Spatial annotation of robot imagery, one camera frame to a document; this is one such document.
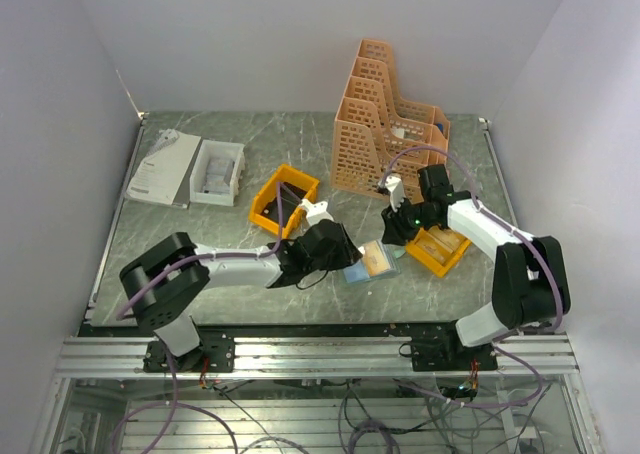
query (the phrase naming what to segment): gray table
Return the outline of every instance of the gray table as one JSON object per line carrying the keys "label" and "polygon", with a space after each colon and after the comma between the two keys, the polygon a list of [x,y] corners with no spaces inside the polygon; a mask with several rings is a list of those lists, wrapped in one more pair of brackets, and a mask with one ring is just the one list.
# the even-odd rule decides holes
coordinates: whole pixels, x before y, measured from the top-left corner
{"label": "gray table", "polygon": [[[186,210],[125,200],[90,313],[94,326],[125,325],[114,319],[125,300],[120,269],[146,249],[176,231],[195,242],[216,247],[252,247],[273,237],[251,224],[247,213],[253,197],[274,169],[290,163],[320,179],[318,199],[329,201],[356,245],[380,238],[380,211],[385,202],[331,189],[333,114],[251,112],[153,112],[148,114],[134,170],[160,129],[176,128],[207,139],[246,145],[246,170],[235,207],[191,204]],[[505,219],[511,219],[492,152],[476,116],[450,116],[449,149],[475,176],[480,197]],[[462,175],[451,168],[456,188]],[[471,246],[459,264],[439,279],[412,257],[399,259],[401,274],[359,285],[347,285],[341,272],[309,290],[295,287],[267,290],[242,286],[202,292],[189,307],[198,324],[249,323],[371,323],[458,319],[490,297],[492,263]]]}

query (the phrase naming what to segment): white wall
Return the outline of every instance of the white wall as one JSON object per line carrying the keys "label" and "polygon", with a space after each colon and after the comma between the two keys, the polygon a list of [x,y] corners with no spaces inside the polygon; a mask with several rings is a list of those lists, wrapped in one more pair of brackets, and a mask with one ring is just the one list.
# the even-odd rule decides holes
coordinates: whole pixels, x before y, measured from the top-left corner
{"label": "white wall", "polygon": [[0,450],[27,452],[139,123],[78,0],[0,0]]}
{"label": "white wall", "polygon": [[562,243],[566,326],[609,452],[638,452],[638,0],[564,0],[493,132],[522,225]]}
{"label": "white wall", "polygon": [[561,0],[82,0],[141,110],[335,111],[358,42],[409,99],[492,116]]}

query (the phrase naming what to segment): yellow plastic tray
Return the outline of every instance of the yellow plastic tray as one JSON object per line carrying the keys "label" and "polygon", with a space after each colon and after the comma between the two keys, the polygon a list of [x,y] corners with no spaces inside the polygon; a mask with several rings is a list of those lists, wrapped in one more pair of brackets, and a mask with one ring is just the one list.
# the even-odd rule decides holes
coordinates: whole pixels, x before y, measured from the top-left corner
{"label": "yellow plastic tray", "polygon": [[424,264],[436,276],[444,277],[455,266],[471,241],[451,229],[432,227],[420,229],[413,241],[407,244],[409,255]]}
{"label": "yellow plastic tray", "polygon": [[[299,187],[307,192],[304,196],[309,202],[315,202],[318,195],[318,184],[320,181],[315,177],[311,177],[298,169],[291,167],[289,164],[282,164],[276,172],[273,173],[271,179],[260,189],[260,192],[253,198],[251,210],[249,211],[249,220],[254,224],[266,229],[272,234],[278,235],[278,224],[271,219],[262,215],[264,208],[276,197],[276,186],[278,182],[288,182],[289,184]],[[282,237],[288,238],[296,227],[302,222],[305,214],[304,209],[296,207],[293,211],[287,225],[282,230]]]}

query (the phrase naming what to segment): marble tabletop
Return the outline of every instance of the marble tabletop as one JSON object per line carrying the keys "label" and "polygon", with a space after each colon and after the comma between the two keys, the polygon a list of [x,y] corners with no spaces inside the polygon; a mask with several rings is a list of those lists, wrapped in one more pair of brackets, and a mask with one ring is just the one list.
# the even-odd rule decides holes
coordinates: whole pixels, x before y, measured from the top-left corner
{"label": "marble tabletop", "polygon": [[[385,201],[332,189],[329,184],[333,118],[330,113],[152,112],[147,115],[134,170],[159,130],[175,128],[206,139],[245,144],[246,169],[234,207],[192,203],[188,209],[125,200],[90,316],[94,326],[116,322],[125,301],[118,273],[131,260],[176,231],[214,247],[255,247],[274,238],[250,223],[253,197],[282,163],[320,179],[318,200],[344,223],[356,245],[379,239]],[[449,149],[475,176],[480,198],[498,215],[511,219],[487,140],[477,116],[453,115]],[[462,175],[452,167],[456,188]],[[302,232],[299,228],[294,236]],[[491,261],[471,246],[458,265],[439,279],[409,255],[398,260],[401,273],[390,279],[347,285],[333,272],[308,290],[252,286],[203,291],[188,311],[198,324],[395,323],[446,321],[470,314],[491,294]]]}

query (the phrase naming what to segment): white plastic container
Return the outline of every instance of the white plastic container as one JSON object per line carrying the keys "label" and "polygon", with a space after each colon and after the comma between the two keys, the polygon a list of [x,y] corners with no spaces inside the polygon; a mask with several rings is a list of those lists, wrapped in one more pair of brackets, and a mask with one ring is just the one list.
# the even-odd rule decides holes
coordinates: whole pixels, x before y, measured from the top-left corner
{"label": "white plastic container", "polygon": [[[233,169],[229,179],[228,192],[205,192],[207,190],[207,168],[212,160],[219,163],[221,159],[233,161]],[[233,206],[238,195],[240,173],[244,169],[244,144],[202,140],[196,162],[189,177],[191,202]]]}

